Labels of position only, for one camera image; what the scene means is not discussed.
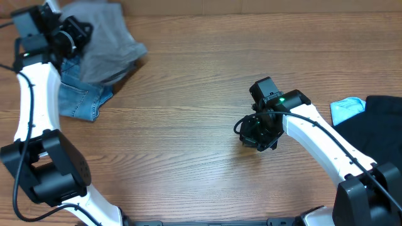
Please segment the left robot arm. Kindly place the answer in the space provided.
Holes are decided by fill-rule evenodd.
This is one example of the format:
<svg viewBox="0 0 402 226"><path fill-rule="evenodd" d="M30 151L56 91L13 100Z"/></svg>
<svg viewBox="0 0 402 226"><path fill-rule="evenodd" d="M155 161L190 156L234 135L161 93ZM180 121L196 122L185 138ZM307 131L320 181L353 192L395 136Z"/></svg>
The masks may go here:
<svg viewBox="0 0 402 226"><path fill-rule="evenodd" d="M65 19L56 1L13 11L14 72L20 86L19 124L13 143L1 148L1 162L23 191L52 213L67 210L86 225L131 225L92 184L89 165L60 129L61 66L89 42L92 26Z"/></svg>

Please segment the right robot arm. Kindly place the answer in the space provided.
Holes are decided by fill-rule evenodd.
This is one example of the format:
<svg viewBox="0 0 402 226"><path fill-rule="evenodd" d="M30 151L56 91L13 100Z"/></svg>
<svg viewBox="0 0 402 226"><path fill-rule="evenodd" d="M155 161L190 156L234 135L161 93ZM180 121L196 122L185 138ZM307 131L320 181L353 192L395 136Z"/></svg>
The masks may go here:
<svg viewBox="0 0 402 226"><path fill-rule="evenodd" d="M401 225L401 173L391 163L379 165L358 151L319 114L299 90L283 93L270 77L249 89L253 114L234 126L243 145L276 149L287 134L319 163L337 189L332 207L319 206L293 218L273 218L268 225Z"/></svg>

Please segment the grey shorts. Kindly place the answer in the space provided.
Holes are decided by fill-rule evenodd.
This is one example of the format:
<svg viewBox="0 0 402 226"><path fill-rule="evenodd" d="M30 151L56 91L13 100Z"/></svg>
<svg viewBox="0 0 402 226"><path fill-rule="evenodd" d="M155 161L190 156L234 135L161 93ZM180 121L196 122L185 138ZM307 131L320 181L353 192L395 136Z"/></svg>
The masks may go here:
<svg viewBox="0 0 402 226"><path fill-rule="evenodd" d="M69 16L93 27L90 41L80 57L81 82L113 85L133 70L136 61L148 52L127 29L119 3L76 1L62 8L62 19Z"/></svg>

